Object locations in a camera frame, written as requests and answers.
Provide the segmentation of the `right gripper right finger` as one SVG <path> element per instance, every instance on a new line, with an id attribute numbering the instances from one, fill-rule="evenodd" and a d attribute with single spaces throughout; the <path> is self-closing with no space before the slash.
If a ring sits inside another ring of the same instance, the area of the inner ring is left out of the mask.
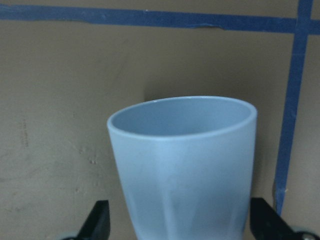
<path id="1" fill-rule="evenodd" d="M 309 231 L 294 231 L 261 197 L 250 200 L 250 231 L 256 240 L 319 240 Z"/>

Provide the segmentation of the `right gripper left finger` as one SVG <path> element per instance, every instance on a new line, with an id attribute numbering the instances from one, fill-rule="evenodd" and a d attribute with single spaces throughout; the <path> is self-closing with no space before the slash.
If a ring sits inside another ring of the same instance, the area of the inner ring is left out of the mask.
<path id="1" fill-rule="evenodd" d="M 110 206 L 108 200 L 98 200 L 76 236 L 62 240 L 108 240 L 111 234 Z"/>

